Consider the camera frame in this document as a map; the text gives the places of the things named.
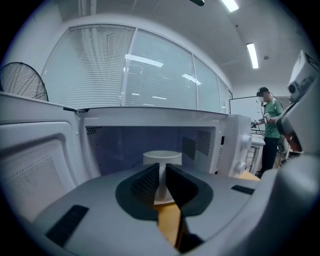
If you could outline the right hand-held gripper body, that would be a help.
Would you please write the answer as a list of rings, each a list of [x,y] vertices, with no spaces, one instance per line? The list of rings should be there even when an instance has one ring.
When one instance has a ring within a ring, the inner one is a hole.
[[[320,65],[305,51],[301,50],[290,77],[290,83],[299,88],[308,88],[320,74]]]

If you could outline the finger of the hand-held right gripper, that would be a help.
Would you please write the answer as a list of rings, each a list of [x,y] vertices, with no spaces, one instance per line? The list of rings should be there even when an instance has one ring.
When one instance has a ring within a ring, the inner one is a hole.
[[[277,119],[276,127],[295,152],[320,153],[320,86],[311,86]]]

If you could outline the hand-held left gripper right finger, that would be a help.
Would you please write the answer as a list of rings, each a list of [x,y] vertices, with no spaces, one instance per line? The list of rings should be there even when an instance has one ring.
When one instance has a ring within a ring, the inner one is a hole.
[[[259,182],[166,165],[166,185],[188,233],[207,241],[244,208]]]

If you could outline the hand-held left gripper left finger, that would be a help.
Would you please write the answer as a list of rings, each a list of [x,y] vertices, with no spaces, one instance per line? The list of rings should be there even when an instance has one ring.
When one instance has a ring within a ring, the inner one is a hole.
[[[35,219],[35,239],[49,256],[178,256],[154,209],[159,165],[93,178]]]

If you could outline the white cup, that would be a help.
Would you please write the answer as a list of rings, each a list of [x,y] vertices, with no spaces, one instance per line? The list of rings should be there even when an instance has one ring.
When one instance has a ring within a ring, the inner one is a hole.
[[[153,150],[143,153],[142,164],[159,163],[159,186],[155,193],[154,205],[173,203],[174,200],[166,186],[166,165],[182,165],[182,153],[178,151]]]

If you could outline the white microwave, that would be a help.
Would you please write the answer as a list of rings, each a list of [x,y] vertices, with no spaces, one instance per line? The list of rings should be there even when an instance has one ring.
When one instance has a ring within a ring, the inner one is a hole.
[[[179,151],[197,171],[238,177],[252,144],[250,119],[157,107],[68,108],[0,92],[0,188],[33,221],[84,182],[138,166],[148,151]]]

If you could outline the long ceiling light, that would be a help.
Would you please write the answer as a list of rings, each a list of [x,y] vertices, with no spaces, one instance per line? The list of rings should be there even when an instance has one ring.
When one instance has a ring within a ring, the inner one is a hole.
[[[235,0],[221,0],[221,1],[226,6],[229,12],[234,12],[239,9],[239,6]]]
[[[246,45],[246,48],[247,48],[249,56],[250,56],[252,68],[253,69],[258,69],[259,68],[259,63],[258,63],[258,57],[257,57],[255,44],[252,43],[252,42],[248,43]]]

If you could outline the whiteboard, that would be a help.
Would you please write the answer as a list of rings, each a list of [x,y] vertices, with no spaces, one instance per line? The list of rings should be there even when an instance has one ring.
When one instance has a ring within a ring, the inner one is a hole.
[[[240,116],[241,120],[248,125],[263,117],[261,101],[257,96],[230,99],[229,107],[231,115]]]

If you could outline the black standing fan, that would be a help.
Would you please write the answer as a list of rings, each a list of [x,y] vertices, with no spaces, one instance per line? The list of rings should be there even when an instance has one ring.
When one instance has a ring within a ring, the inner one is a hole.
[[[0,68],[0,92],[49,101],[41,76],[23,62],[11,62]]]

